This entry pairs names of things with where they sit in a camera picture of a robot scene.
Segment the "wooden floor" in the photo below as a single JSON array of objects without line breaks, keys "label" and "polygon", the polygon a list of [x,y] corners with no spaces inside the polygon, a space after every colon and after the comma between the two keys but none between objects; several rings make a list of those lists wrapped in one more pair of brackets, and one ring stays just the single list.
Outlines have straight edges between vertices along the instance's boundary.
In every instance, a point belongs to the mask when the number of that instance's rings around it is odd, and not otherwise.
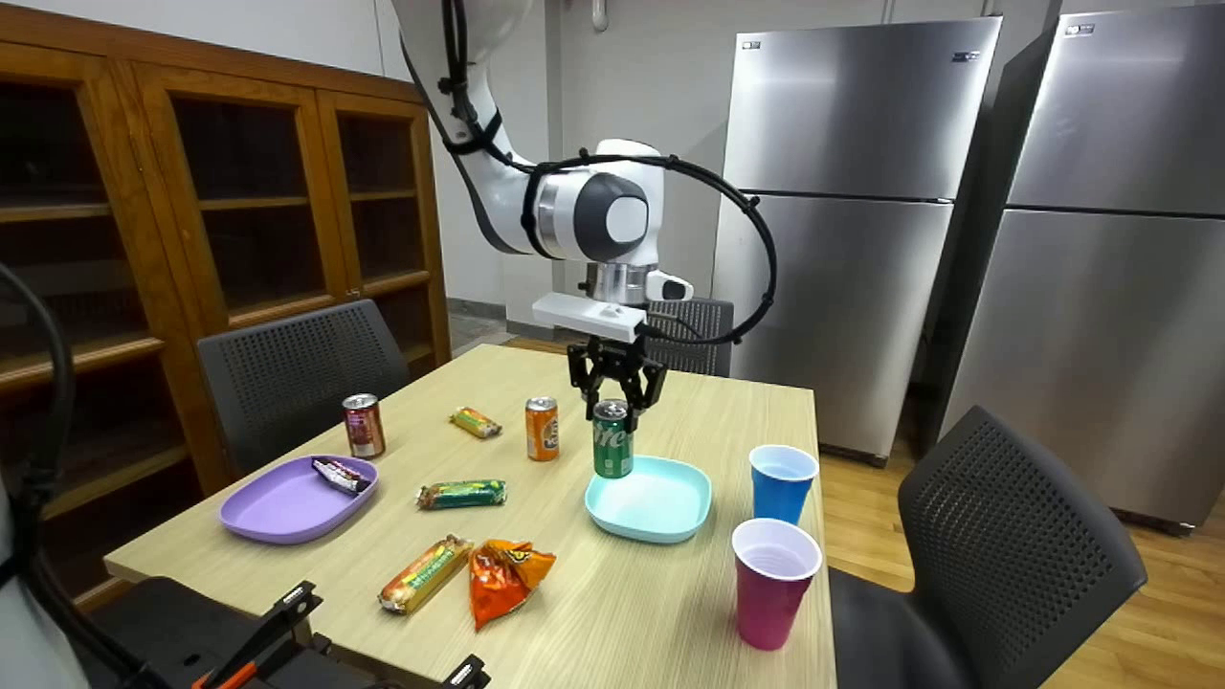
[{"label": "wooden floor", "polygon": [[[886,468],[824,456],[828,558],[862,576],[910,590],[895,484],[916,464]],[[1219,689],[1225,683],[1225,500],[1190,537],[1127,526],[1147,586],[1120,603],[1056,674],[1051,689]]]}]

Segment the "wooden table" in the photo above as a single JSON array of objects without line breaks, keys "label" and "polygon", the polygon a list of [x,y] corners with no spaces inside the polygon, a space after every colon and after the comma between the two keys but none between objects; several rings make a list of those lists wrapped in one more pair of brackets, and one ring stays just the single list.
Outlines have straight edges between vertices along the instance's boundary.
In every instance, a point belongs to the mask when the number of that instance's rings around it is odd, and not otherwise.
[{"label": "wooden table", "polygon": [[[561,401],[561,459],[529,464],[523,396]],[[449,424],[459,405],[502,422],[498,438],[472,438]],[[475,346],[412,385],[382,396],[387,456],[378,494],[350,524],[297,545],[243,542],[219,524],[221,489],[174,520],[107,553],[121,576],[174,576],[221,603],[264,612],[284,590],[311,576],[326,603],[313,632],[345,649],[415,677],[442,677],[463,653],[487,656],[492,683],[834,683],[828,575],[803,595],[787,646],[754,649],[736,634],[729,526],[751,511],[754,442],[816,452],[811,389],[671,372],[660,401],[641,412],[639,456],[671,456],[713,478],[709,524],[677,545],[606,537],[580,507],[593,474],[589,424],[571,389],[565,359],[523,346]],[[345,456],[345,427],[303,452]],[[420,511],[415,489],[442,478],[506,478],[502,507]],[[824,542],[820,484],[803,526]],[[530,539],[557,563],[506,618],[475,632],[466,568],[415,616],[387,616],[373,593],[440,537],[480,542]]]}]

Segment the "teal plate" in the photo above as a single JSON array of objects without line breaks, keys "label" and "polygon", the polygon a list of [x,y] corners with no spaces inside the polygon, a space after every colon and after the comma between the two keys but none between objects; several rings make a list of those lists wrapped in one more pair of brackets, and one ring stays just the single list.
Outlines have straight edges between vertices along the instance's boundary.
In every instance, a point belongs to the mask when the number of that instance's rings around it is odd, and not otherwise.
[{"label": "teal plate", "polygon": [[628,478],[586,482],[586,511],[622,539],[686,542],[713,511],[713,482],[688,464],[639,456]]}]

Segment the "green can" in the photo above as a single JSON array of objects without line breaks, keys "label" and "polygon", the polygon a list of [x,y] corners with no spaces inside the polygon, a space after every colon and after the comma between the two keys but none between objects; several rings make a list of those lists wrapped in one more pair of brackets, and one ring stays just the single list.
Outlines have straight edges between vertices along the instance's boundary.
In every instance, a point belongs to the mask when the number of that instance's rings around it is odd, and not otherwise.
[{"label": "green can", "polygon": [[600,396],[593,405],[593,464],[600,478],[622,478],[634,469],[634,432],[628,427],[628,401]]}]

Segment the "red plastic cup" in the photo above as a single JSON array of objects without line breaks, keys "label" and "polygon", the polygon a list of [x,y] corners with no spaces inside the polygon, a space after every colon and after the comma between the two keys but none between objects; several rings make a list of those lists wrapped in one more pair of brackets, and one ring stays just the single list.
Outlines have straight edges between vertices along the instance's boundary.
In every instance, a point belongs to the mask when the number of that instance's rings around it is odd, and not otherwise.
[{"label": "red plastic cup", "polygon": [[811,575],[824,565],[820,542],[787,520],[742,520],[736,551],[736,632],[742,644],[778,649],[787,644]]}]

